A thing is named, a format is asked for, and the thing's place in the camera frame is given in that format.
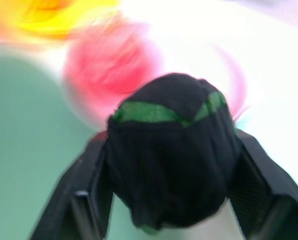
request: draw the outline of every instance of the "green stripe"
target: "green stripe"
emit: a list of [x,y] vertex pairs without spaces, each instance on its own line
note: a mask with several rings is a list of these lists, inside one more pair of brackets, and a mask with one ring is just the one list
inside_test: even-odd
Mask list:
[[159,104],[142,101],[127,101],[115,111],[113,119],[119,123],[130,121],[141,123],[179,122],[184,127],[189,127],[193,123],[216,113],[220,107],[225,105],[227,105],[227,103],[223,94],[213,92],[202,104],[194,121],[189,121],[175,111]]

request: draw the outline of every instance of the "black hood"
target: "black hood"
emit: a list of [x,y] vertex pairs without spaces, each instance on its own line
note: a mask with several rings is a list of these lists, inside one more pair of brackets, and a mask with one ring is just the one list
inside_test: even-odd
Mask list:
[[110,175],[135,226],[189,227],[213,215],[242,145],[223,94],[172,73],[146,84],[108,119]]

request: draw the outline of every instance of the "yellow object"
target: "yellow object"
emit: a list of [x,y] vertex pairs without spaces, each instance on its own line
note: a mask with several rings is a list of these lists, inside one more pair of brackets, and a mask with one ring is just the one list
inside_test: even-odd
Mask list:
[[119,0],[0,0],[0,31],[64,39],[98,17],[113,16],[118,4]]

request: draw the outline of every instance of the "yellow blurry object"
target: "yellow blurry object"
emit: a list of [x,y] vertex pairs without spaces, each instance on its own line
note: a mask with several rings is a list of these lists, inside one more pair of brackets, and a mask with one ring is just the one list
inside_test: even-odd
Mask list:
[[0,32],[64,39],[102,16],[113,16],[119,0],[0,0]]

